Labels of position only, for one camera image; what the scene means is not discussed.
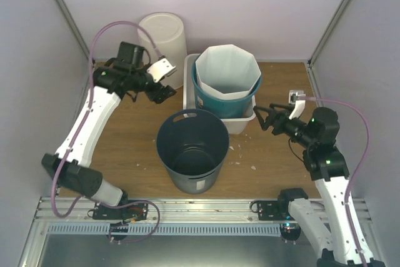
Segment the dark grey round bin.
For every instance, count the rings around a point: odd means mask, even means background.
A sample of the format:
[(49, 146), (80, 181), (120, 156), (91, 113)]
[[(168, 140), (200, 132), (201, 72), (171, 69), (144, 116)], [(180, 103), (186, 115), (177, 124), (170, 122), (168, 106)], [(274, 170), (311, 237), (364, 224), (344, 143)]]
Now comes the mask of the dark grey round bin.
[(174, 185), (187, 194), (201, 194), (215, 184), (229, 151), (229, 133), (213, 113), (179, 111), (163, 122), (156, 149)]

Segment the white cylindrical bin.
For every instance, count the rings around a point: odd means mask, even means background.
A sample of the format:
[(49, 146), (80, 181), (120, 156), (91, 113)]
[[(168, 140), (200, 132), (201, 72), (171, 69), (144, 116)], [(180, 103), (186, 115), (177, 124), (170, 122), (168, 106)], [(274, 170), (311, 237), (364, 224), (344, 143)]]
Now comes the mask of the white cylindrical bin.
[(153, 38), (157, 48), (173, 65), (176, 72), (162, 82), (177, 89), (184, 82), (184, 59), (188, 55), (182, 20), (171, 13), (154, 13), (142, 19), (139, 25)]

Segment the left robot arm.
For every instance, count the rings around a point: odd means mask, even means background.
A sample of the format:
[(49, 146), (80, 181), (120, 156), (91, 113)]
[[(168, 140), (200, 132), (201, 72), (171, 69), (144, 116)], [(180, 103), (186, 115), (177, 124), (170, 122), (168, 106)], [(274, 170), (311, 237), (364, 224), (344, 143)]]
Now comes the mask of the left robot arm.
[(99, 137), (125, 96), (135, 100), (139, 93), (144, 93), (150, 101), (160, 104), (176, 93), (161, 82), (176, 71), (176, 66), (165, 56), (142, 65), (145, 52), (142, 46), (122, 42), (115, 58), (94, 69), (93, 86), (67, 138), (55, 154), (45, 154), (42, 158), (55, 188), (67, 188), (106, 204), (114, 219), (126, 217), (129, 205), (122, 200), (122, 189), (108, 183), (102, 173), (90, 167)]

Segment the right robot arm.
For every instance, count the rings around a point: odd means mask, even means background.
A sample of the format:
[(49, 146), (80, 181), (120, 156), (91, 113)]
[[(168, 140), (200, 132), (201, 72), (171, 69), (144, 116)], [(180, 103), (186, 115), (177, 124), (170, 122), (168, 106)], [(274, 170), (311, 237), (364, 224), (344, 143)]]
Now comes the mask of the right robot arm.
[(253, 108), (262, 130), (285, 134), (304, 148), (302, 160), (322, 198), (328, 225), (315, 213), (300, 188), (281, 191), (277, 214), (294, 219), (317, 255), (318, 266), (384, 266), (363, 235), (349, 191), (350, 176), (343, 154), (336, 147), (339, 120), (335, 111), (318, 107), (308, 123), (300, 120), (304, 101)]

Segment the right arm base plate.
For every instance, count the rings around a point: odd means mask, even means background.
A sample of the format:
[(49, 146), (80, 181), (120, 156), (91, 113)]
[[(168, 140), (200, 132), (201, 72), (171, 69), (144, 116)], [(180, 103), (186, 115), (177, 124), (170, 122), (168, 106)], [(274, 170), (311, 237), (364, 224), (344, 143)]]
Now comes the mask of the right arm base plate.
[(260, 221), (291, 221), (293, 218), (288, 211), (288, 203), (281, 200), (256, 199), (249, 204), (252, 213), (256, 213)]

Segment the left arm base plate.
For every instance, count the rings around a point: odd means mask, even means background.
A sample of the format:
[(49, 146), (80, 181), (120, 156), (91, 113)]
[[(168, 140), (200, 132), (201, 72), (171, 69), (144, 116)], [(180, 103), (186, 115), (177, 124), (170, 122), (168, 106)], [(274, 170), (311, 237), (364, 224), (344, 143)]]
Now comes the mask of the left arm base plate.
[(103, 204), (95, 204), (93, 209), (87, 212), (89, 218), (95, 220), (120, 220), (120, 221), (142, 221), (146, 220), (148, 204), (137, 200), (123, 200), (119, 205), (129, 204), (124, 208), (109, 208)]

